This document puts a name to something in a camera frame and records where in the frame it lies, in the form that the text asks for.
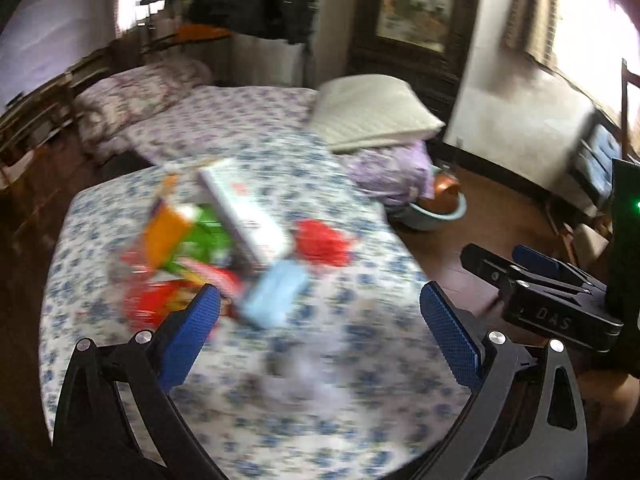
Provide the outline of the black metal chair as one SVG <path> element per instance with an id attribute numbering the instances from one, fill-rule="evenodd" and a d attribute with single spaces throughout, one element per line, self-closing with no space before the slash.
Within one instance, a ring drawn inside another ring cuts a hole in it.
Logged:
<path id="1" fill-rule="evenodd" d="M 140 0 L 137 25 L 149 40 L 172 34 L 181 22 L 182 0 Z"/>

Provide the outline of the green cardboard box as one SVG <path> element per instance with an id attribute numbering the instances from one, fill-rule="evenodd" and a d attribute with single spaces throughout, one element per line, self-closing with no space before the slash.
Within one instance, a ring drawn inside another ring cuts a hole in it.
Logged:
<path id="1" fill-rule="evenodd" d="M 233 243 L 230 235 L 218 220 L 213 208 L 206 204 L 183 204 L 178 214 L 191 221 L 190 230 L 180 240 L 163 269 L 177 273 L 182 257 L 226 268 L 232 259 Z"/>

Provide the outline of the framed landscape painting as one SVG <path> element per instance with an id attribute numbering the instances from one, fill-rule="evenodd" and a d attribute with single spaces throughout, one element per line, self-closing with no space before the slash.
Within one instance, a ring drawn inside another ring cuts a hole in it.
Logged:
<path id="1" fill-rule="evenodd" d="M 346 73 L 394 76 L 442 119 L 454 109 L 480 0 L 357 0 Z"/>

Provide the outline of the red plastic net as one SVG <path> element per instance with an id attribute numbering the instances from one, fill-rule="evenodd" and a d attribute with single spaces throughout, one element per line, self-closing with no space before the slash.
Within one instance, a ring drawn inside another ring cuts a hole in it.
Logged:
<path id="1" fill-rule="evenodd" d="M 297 252 L 310 263 L 322 266 L 350 263 L 352 240 L 320 220 L 297 221 L 294 238 Z"/>

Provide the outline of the white long cardboard box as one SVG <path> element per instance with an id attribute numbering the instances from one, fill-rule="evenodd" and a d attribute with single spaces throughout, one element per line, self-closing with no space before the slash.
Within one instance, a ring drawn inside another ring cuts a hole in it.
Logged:
<path id="1" fill-rule="evenodd" d="M 254 269 L 267 269 L 293 250 L 291 234 L 259 203 L 234 158 L 198 168 L 198 178 L 224 228 Z"/>

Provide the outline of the white quilted pillow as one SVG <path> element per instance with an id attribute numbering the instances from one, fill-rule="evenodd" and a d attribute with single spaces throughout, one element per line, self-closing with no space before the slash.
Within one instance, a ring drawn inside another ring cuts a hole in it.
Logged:
<path id="1" fill-rule="evenodd" d="M 408 82 L 369 74 L 322 84 L 307 130 L 326 142 L 331 152 L 342 154 L 430 140 L 444 125 Z"/>

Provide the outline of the teal wash basin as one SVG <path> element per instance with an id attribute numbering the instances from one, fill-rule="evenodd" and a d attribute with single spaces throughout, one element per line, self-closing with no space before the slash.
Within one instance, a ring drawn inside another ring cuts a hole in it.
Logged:
<path id="1" fill-rule="evenodd" d="M 434 197 L 418 198 L 400 215 L 409 229 L 428 232 L 461 219 L 466 213 L 466 198 L 459 179 L 450 171 L 433 168 Z"/>

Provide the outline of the purple floral bed sheet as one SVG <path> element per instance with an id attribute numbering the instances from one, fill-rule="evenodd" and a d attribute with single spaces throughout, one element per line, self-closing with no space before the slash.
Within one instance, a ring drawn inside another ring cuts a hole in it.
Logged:
<path id="1" fill-rule="evenodd" d="M 93 149 L 102 158 L 133 150 L 152 164 L 162 164 L 198 153 L 216 154 L 232 141 L 261 133 L 312 133 L 307 122 L 318 90 L 201 86 L 167 110 L 123 128 Z M 399 207 L 434 197 L 433 164 L 426 141 L 330 152 L 363 192 L 386 206 Z"/>

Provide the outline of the clear red plastic bag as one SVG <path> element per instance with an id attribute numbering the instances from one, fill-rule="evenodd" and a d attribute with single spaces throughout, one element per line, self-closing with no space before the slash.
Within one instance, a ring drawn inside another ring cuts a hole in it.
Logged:
<path id="1" fill-rule="evenodd" d="M 143 285 L 153 274 L 144 249 L 136 244 L 119 248 L 111 258 L 107 272 L 110 283 L 121 288 Z"/>

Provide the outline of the folded maroon floral duvet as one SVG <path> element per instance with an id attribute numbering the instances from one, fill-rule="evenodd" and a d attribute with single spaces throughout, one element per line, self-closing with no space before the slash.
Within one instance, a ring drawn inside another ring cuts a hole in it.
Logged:
<path id="1" fill-rule="evenodd" d="M 185 56 L 162 58 L 103 78 L 74 101 L 80 140 L 94 148 L 212 81 L 212 72 L 203 62 Z"/>

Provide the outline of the blue floral bed quilt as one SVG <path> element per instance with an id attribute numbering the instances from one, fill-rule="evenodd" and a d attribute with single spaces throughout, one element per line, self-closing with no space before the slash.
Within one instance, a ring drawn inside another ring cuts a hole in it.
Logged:
<path id="1" fill-rule="evenodd" d="M 221 320 L 172 400 L 232 479 L 365 479 L 399 469 L 435 445 L 469 399 L 421 316 L 420 266 L 318 136 L 237 136 L 221 153 L 236 161 L 281 226 L 317 219 L 355 245 L 347 266 L 311 275 L 285 326 L 255 330 Z M 70 203 L 40 320 L 47 422 L 76 341 L 119 344 L 131 336 L 111 264 L 140 233 L 165 176 L 162 166 L 141 170 L 87 188 Z M 321 353 L 340 395 L 322 408 L 265 402 L 258 382 L 268 360 L 298 350 L 304 339 Z"/>

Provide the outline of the red snack wrapper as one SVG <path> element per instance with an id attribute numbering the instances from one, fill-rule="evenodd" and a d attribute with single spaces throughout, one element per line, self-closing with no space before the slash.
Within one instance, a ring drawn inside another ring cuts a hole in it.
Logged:
<path id="1" fill-rule="evenodd" d="M 170 278 L 135 278 L 125 287 L 122 308 L 136 328 L 159 328 L 171 313 L 184 310 L 204 285 L 221 296 L 221 314 L 234 315 L 244 292 L 239 275 L 191 258 L 178 259 L 178 274 Z"/>

